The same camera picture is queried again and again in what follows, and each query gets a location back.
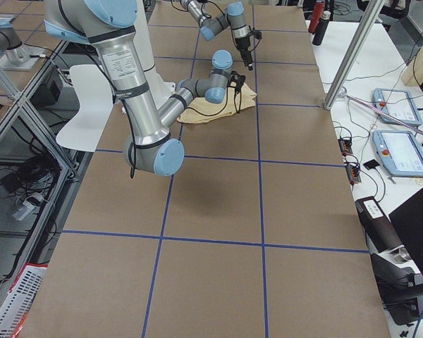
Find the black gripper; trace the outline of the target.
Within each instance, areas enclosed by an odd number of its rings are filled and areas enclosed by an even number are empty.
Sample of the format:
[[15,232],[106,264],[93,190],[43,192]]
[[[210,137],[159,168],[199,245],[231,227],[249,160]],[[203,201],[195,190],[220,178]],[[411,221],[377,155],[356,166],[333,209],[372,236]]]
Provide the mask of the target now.
[[250,38],[248,36],[235,38],[236,49],[240,53],[240,56],[244,61],[245,67],[248,67],[248,70],[253,70],[254,64],[252,60],[252,54],[250,51],[250,45],[251,45]]

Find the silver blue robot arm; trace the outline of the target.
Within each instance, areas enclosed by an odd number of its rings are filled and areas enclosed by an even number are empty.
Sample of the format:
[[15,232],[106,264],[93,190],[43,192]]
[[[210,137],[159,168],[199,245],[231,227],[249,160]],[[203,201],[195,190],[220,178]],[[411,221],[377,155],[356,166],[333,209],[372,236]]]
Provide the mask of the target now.
[[200,34],[206,41],[213,40],[218,34],[230,28],[233,44],[240,53],[245,67],[248,70],[253,70],[252,52],[257,44],[252,48],[251,41],[252,39],[261,40],[262,33],[247,23],[243,3],[241,1],[233,2],[225,10],[216,6],[220,12],[216,17],[212,17],[206,11],[206,3],[211,3],[211,1],[180,1],[183,11],[188,12],[195,19]]
[[212,57],[205,79],[186,79],[157,107],[134,45],[136,1],[45,1],[46,31],[59,39],[92,45],[130,123],[124,155],[132,170],[174,175],[185,150],[170,125],[197,97],[221,103],[230,83],[233,59],[227,50]]

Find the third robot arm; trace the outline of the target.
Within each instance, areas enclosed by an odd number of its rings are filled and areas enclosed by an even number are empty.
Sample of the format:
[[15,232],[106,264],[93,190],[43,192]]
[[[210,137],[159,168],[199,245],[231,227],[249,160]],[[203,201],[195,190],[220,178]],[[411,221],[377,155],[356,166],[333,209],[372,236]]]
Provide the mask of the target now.
[[[59,39],[63,39],[70,42],[79,42],[82,44],[88,44],[88,40],[83,35],[78,35],[70,30],[61,29],[57,26],[53,27],[54,34]],[[258,30],[252,30],[249,26],[242,27],[238,30],[232,30],[233,41],[237,50],[239,50],[245,65],[249,68],[253,68],[252,50],[250,49],[251,42],[250,37],[254,35],[256,38],[259,37]],[[12,51],[21,47],[23,43],[13,29],[13,26],[9,23],[0,21],[0,56],[6,51]],[[232,71],[233,59],[226,50],[217,51],[212,58],[212,69],[213,73],[222,73],[226,71],[230,73]],[[109,69],[110,76],[112,78],[120,78],[122,75],[130,75],[136,73],[136,63],[134,55],[129,51],[125,50],[114,54],[109,54],[105,57],[104,66]]]

